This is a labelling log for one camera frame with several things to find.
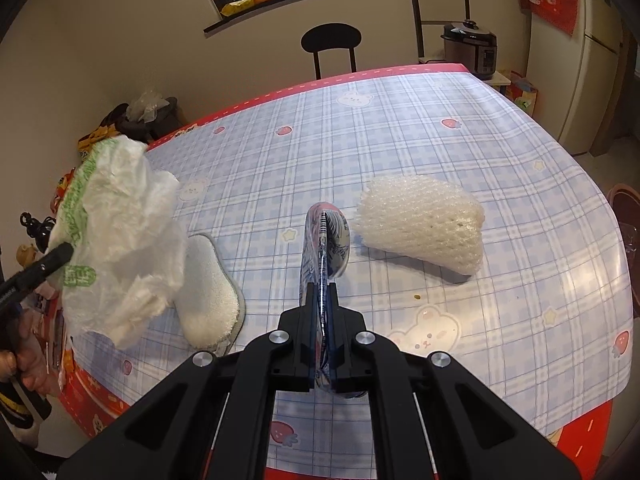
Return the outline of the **left hand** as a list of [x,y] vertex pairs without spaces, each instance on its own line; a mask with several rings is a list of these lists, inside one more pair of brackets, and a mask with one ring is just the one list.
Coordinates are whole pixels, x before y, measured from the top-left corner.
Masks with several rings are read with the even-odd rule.
[[1,351],[1,381],[8,382],[16,373],[20,373],[20,382],[27,390],[42,396],[58,396],[58,380],[47,372],[46,359],[32,331],[32,326],[39,318],[40,314],[32,309],[21,314],[16,350]]

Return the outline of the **white sleeve left forearm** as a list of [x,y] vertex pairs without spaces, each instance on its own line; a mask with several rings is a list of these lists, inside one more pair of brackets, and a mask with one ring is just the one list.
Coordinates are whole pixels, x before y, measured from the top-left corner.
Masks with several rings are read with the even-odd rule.
[[50,402],[46,398],[42,398],[43,408],[38,410],[37,417],[34,417],[10,382],[2,382],[0,400],[1,415],[16,440],[21,444],[36,448],[39,443],[40,426],[52,412]]

